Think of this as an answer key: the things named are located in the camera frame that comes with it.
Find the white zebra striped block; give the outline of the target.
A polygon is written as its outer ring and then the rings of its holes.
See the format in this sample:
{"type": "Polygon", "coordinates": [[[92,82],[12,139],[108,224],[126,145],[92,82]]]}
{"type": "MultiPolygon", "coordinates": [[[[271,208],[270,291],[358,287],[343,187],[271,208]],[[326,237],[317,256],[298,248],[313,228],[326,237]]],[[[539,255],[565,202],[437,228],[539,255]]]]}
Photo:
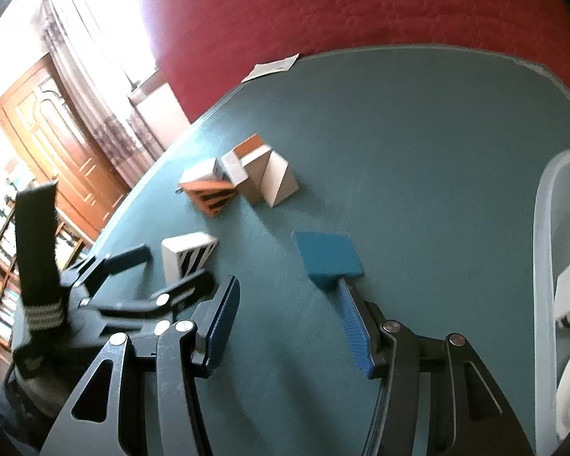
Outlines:
{"type": "Polygon", "coordinates": [[[204,232],[195,232],[161,241],[161,257],[165,283],[173,284],[201,270],[219,240],[204,232]]]}

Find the blue wedge block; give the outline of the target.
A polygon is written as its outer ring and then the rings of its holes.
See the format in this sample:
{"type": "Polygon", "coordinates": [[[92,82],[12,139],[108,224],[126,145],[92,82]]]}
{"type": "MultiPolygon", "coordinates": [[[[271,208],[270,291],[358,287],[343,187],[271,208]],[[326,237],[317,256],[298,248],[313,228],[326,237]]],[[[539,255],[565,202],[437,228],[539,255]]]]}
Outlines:
{"type": "Polygon", "coordinates": [[[342,278],[355,279],[364,274],[351,240],[344,235],[320,232],[294,232],[307,277],[321,290],[330,290],[342,278]]]}

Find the orange black striped wedge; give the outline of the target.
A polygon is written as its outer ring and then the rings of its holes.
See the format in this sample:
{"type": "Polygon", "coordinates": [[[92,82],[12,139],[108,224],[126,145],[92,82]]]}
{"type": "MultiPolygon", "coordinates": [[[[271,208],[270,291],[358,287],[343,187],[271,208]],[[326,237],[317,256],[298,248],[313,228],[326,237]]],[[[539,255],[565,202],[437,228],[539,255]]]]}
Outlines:
{"type": "Polygon", "coordinates": [[[179,188],[201,212],[210,217],[217,216],[238,193],[230,182],[219,180],[181,182],[179,188]]]}

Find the white charger plug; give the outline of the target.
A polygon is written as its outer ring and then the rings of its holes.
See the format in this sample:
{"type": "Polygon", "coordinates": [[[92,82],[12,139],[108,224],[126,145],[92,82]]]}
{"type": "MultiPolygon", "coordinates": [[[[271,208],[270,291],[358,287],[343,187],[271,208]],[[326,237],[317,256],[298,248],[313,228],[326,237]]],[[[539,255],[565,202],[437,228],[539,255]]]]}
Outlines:
{"type": "Polygon", "coordinates": [[[176,193],[183,193],[183,184],[192,181],[222,181],[223,169],[217,158],[207,158],[186,168],[179,179],[176,193]]]}

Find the orange top wooden block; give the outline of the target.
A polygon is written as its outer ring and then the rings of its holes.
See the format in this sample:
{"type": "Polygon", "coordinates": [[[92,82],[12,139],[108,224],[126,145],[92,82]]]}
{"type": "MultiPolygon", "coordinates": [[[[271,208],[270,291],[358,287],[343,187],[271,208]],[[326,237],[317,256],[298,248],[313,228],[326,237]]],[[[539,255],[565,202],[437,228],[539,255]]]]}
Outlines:
{"type": "Polygon", "coordinates": [[[253,134],[221,157],[226,177],[250,205],[262,199],[260,183],[271,153],[272,147],[253,134]]]}

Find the bookshelf with books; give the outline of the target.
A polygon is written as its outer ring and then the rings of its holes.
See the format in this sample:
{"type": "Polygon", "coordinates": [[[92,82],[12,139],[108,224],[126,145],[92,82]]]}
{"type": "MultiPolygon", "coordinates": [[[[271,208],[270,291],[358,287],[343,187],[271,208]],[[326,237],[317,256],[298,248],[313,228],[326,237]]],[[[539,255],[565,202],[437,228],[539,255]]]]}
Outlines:
{"type": "MultiPolygon", "coordinates": [[[[15,239],[15,187],[0,207],[0,383],[11,363],[11,343],[20,299],[20,279],[15,239]]],[[[87,257],[92,241],[76,228],[62,211],[57,212],[56,264],[65,269],[87,257]]]]}

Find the patterned curtain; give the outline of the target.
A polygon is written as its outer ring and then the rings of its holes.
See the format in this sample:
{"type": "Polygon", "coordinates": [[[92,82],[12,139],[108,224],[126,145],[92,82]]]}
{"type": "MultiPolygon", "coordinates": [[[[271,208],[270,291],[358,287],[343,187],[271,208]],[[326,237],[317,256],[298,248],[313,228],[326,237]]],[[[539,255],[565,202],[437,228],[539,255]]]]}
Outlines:
{"type": "Polygon", "coordinates": [[[42,38],[83,125],[130,187],[165,152],[128,98],[115,54],[87,29],[74,0],[42,0],[42,38]]]}

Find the brown wooden door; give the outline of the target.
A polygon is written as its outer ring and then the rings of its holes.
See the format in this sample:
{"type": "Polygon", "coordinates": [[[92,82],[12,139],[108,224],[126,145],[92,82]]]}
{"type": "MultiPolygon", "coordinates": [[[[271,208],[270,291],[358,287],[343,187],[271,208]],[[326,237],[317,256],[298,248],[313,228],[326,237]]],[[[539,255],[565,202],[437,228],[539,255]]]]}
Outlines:
{"type": "Polygon", "coordinates": [[[36,181],[57,183],[57,208],[95,241],[130,188],[82,122],[50,55],[1,95],[0,126],[36,181]]]}

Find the green table mat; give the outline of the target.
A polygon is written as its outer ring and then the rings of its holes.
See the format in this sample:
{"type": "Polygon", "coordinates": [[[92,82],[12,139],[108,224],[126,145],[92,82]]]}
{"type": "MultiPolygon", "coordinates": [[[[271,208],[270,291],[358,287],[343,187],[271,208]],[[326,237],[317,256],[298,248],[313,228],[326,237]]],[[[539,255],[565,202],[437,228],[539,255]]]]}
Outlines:
{"type": "Polygon", "coordinates": [[[349,237],[362,296],[423,336],[469,338],[526,434],[534,412],[534,204],[570,149],[570,91],[503,55],[381,47],[299,60],[241,84],[180,135],[123,201],[98,255],[203,231],[241,303],[222,363],[198,383],[217,455],[357,455],[378,385],[307,278],[294,232],[349,237]],[[182,172],[258,134],[298,191],[207,217],[182,172]]]}

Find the white paper packet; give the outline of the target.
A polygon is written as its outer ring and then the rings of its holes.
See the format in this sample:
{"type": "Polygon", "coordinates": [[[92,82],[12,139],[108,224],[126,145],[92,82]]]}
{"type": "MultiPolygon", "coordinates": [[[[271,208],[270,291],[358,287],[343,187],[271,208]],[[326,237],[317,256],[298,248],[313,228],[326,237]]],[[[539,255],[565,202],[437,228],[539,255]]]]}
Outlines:
{"type": "Polygon", "coordinates": [[[286,72],[295,64],[295,62],[298,60],[298,57],[299,55],[295,54],[281,60],[256,64],[253,69],[241,80],[241,83],[244,84],[245,82],[259,77],[286,72]]]}

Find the window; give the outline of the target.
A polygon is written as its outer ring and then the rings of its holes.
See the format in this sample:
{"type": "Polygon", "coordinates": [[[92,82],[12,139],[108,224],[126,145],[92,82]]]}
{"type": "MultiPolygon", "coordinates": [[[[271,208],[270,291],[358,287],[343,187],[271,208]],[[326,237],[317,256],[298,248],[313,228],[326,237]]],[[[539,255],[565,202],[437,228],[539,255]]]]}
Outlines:
{"type": "Polygon", "coordinates": [[[134,89],[156,70],[141,0],[73,0],[90,35],[134,89]]]}

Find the red quilted mattress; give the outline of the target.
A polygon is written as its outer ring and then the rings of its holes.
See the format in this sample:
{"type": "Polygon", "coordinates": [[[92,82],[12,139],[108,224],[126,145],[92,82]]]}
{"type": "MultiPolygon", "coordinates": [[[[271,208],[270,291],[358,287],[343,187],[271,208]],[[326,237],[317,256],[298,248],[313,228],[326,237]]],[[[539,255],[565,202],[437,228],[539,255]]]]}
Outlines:
{"type": "Polygon", "coordinates": [[[570,88],[564,0],[141,0],[152,49],[197,119],[259,63],[371,45],[448,44],[547,66],[570,88]]]}

